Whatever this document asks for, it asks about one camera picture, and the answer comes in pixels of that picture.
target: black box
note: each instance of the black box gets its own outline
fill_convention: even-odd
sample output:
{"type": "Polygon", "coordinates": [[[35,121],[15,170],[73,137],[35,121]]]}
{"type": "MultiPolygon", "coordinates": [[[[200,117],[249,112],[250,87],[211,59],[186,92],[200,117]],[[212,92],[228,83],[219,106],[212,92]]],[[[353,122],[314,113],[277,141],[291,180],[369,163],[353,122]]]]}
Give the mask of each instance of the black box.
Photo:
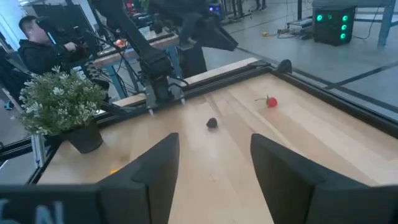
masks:
{"type": "Polygon", "coordinates": [[[353,36],[355,7],[323,7],[315,10],[314,41],[333,46],[348,44],[353,36]]]}

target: white wall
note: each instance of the white wall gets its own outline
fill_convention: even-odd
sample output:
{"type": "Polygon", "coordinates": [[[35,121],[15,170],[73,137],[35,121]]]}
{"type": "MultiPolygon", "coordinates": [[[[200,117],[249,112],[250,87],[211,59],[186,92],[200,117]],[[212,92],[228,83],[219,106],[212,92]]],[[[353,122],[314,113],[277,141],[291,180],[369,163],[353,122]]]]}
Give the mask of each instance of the white wall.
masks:
{"type": "Polygon", "coordinates": [[[7,43],[14,49],[19,48],[19,40],[26,39],[20,30],[19,20],[26,15],[19,7],[17,0],[0,0],[0,32],[6,38],[7,43]]]}

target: workbench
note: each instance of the workbench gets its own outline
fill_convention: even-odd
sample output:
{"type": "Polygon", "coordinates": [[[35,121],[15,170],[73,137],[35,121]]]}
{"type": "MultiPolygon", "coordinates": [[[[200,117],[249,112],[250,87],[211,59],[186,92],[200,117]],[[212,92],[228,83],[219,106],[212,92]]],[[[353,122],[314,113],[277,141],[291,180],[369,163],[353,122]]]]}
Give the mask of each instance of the workbench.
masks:
{"type": "MultiPolygon", "coordinates": [[[[256,62],[233,63],[186,79],[191,85],[256,62]]],[[[169,223],[272,223],[250,155],[259,133],[341,174],[368,185],[398,183],[398,140],[319,100],[282,75],[262,73],[224,88],[112,124],[104,143],[80,154],[63,142],[39,184],[95,183],[124,167],[169,135],[180,135],[180,165],[169,223]],[[264,100],[279,101],[268,108],[264,100]],[[219,126],[209,130],[206,122],[219,126]]],[[[119,106],[145,102],[133,96],[119,106]]]]}
{"type": "MultiPolygon", "coordinates": [[[[160,34],[156,34],[154,31],[150,31],[148,34],[144,35],[144,37],[148,41],[151,41],[152,39],[157,39],[157,38],[165,36],[167,34],[169,34],[167,31],[163,31],[160,34]]],[[[151,46],[156,47],[158,49],[165,49],[169,53],[170,60],[173,65],[175,75],[178,77],[183,77],[182,69],[180,68],[180,62],[178,59],[178,53],[177,53],[177,49],[176,49],[176,46],[179,44],[178,36],[173,35],[171,37],[166,37],[164,39],[156,40],[155,42],[152,42],[150,44],[151,44],[151,46]]],[[[111,47],[109,49],[106,49],[106,50],[100,52],[98,54],[98,56],[107,54],[114,50],[115,49],[113,47],[111,47]]],[[[127,49],[124,53],[123,52],[121,52],[121,53],[122,53],[123,57],[128,61],[137,59],[139,57],[137,52],[132,48],[127,49]]],[[[105,56],[105,57],[95,60],[94,66],[96,68],[106,69],[109,77],[112,80],[112,83],[114,84],[114,86],[116,88],[116,91],[118,92],[120,99],[123,99],[128,96],[123,91],[123,84],[121,83],[120,79],[117,77],[116,71],[114,69],[114,66],[119,65],[120,62],[121,62],[121,55],[119,53],[115,53],[115,54],[108,55],[108,56],[105,56]]],[[[137,78],[134,77],[134,75],[132,74],[131,71],[129,71],[129,67],[127,67],[127,70],[130,74],[131,81],[133,82],[134,86],[136,86],[135,84],[137,83],[137,78]]]]}

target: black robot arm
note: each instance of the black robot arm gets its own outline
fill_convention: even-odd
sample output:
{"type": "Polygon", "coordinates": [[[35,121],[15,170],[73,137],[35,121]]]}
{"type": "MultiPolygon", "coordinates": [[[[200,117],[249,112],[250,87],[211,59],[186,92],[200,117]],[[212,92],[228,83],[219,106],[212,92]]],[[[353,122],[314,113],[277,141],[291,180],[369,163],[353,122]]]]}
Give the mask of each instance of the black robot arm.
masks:
{"type": "Polygon", "coordinates": [[[95,8],[107,19],[111,19],[126,34],[128,42],[139,56],[143,74],[154,90],[157,101],[172,99],[167,77],[173,72],[171,62],[164,50],[150,45],[124,10],[123,0],[92,0],[95,8]]]}
{"type": "MultiPolygon", "coordinates": [[[[126,14],[123,0],[91,0],[104,17],[118,24],[139,56],[143,74],[154,90],[157,101],[173,98],[167,77],[173,72],[164,50],[152,47],[126,14]]],[[[150,0],[149,12],[159,13],[180,26],[181,43],[191,38],[197,47],[233,51],[238,43],[208,11],[206,0],[150,0]]]]}

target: plant pot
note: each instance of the plant pot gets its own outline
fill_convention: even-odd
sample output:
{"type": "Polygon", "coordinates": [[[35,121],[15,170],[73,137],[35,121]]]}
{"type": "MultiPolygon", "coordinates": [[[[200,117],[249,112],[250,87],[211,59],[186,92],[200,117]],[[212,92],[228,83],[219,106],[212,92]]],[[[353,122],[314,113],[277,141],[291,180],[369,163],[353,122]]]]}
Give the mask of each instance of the plant pot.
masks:
{"type": "Polygon", "coordinates": [[[63,134],[63,138],[68,140],[82,154],[94,151],[103,142],[100,130],[94,120],[86,127],[63,134]]]}

